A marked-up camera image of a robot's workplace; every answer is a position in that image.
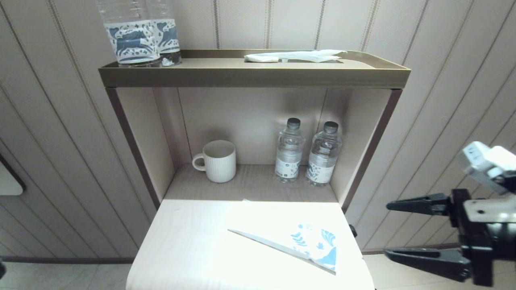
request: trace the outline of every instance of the baseboard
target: baseboard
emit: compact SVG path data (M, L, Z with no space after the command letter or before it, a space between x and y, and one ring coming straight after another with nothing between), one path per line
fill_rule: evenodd
M459 243L453 243L453 244L441 244L441 245L434 245L434 246L418 246L418 247L410 247L412 249L422 248L422 249L437 249L437 250L443 250L443 249L453 249L453 248L460 248ZM362 255L374 255L374 254L383 254L383 249L366 249L362 250Z
M35 257L0 257L4 262L38 263L38 264L132 264L134 258L35 258Z

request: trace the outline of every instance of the water bottle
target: water bottle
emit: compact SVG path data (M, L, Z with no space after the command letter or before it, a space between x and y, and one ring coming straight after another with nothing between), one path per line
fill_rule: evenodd
M337 135L337 130L337 123L326 122L324 130L317 133L312 140L307 167L307 178L312 186L326 186L330 182L342 147L342 138Z
M181 63L178 32L172 12L171 0L146 0L149 17L154 26L156 48L162 64L172 66Z
M120 66L158 62L154 29L145 0L97 0L96 3Z
M290 118L287 128L280 132L278 137L278 151L276 153L276 175L283 183L296 181L299 174L299 164L303 155L305 138L299 127L301 121Z

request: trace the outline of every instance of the striped wallpaper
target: striped wallpaper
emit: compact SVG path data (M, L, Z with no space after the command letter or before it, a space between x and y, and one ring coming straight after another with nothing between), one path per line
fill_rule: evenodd
M455 243L442 217L385 204L491 193L454 156L516 149L514 0L173 0L184 49L347 49L412 69L346 217L364 251ZM0 0L0 256L134 257L156 213L97 68L115 57L94 1Z

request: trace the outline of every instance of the ribbed ceramic mug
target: ribbed ceramic mug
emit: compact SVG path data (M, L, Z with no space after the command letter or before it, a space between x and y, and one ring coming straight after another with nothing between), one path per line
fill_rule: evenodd
M204 159L204 166L197 165L197 159ZM228 182L236 173L236 148L229 141L217 140L204 145L202 153L194 156L195 169L206 171L208 179L216 183Z

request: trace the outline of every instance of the tiled floor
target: tiled floor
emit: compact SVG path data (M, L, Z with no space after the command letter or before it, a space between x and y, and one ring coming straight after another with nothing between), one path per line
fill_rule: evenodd
M419 271L391 262L384 255L366 255L364 259L378 290L487 290L466 283ZM103 289L123 290L130 265L55 265L5 263L6 276L0 280L0 290ZM514 262L495 262L495 287L516 289Z

